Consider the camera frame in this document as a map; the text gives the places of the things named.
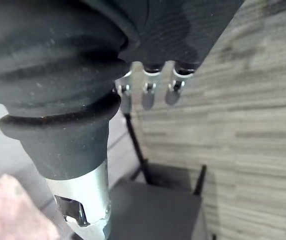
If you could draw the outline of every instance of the metal clamp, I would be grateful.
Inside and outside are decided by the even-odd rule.
[[[192,78],[194,72],[189,72],[188,74],[180,74],[173,68],[173,72],[168,84],[168,89],[165,95],[165,102],[167,105],[176,104],[181,96],[182,90],[186,85],[186,81]]]
[[[120,109],[124,114],[130,113],[132,109],[131,74],[132,71],[130,70],[123,77],[115,81],[117,93],[121,97]]]
[[[147,72],[143,70],[146,82],[142,94],[142,107],[144,110],[151,110],[154,105],[155,93],[161,80],[161,72]]]

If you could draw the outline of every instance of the black metal rod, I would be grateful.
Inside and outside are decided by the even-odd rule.
[[[153,182],[152,182],[151,174],[148,170],[148,160],[143,157],[139,141],[138,141],[137,136],[135,134],[135,131],[133,129],[133,125],[132,125],[132,121],[131,121],[131,115],[129,113],[126,113],[126,114],[124,114],[124,117],[126,119],[127,130],[128,130],[130,138],[132,139],[134,150],[135,150],[137,159],[139,161],[140,168],[141,168],[142,173],[144,175],[145,181],[147,184],[151,185],[151,184],[153,184]]]
[[[207,166],[203,165],[201,172],[198,176],[193,195],[195,195],[195,196],[201,196],[202,195],[206,174],[207,174]]]

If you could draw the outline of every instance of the black fabric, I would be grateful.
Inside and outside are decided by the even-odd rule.
[[[114,80],[133,61],[196,69],[242,2],[0,1],[1,129],[44,177],[86,174],[106,159]]]

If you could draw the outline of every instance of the floor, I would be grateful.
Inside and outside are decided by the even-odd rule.
[[[0,118],[7,114],[0,105]],[[107,144],[109,187],[139,165],[123,115],[118,112],[109,123]],[[0,176],[9,174],[17,178],[34,204],[52,220],[62,240],[69,240],[72,230],[57,210],[53,196],[42,176],[34,167],[19,141],[8,138],[0,131]]]
[[[286,0],[247,0],[175,107],[165,104],[170,72],[144,111],[134,66],[144,156],[187,186],[208,166],[205,213],[218,240],[286,240]]]

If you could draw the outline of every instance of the wood grain wall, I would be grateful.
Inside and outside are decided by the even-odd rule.
[[[171,64],[152,111],[134,66],[133,121],[150,162],[208,166],[205,213],[219,240],[286,240],[286,0],[247,0],[175,107]]]

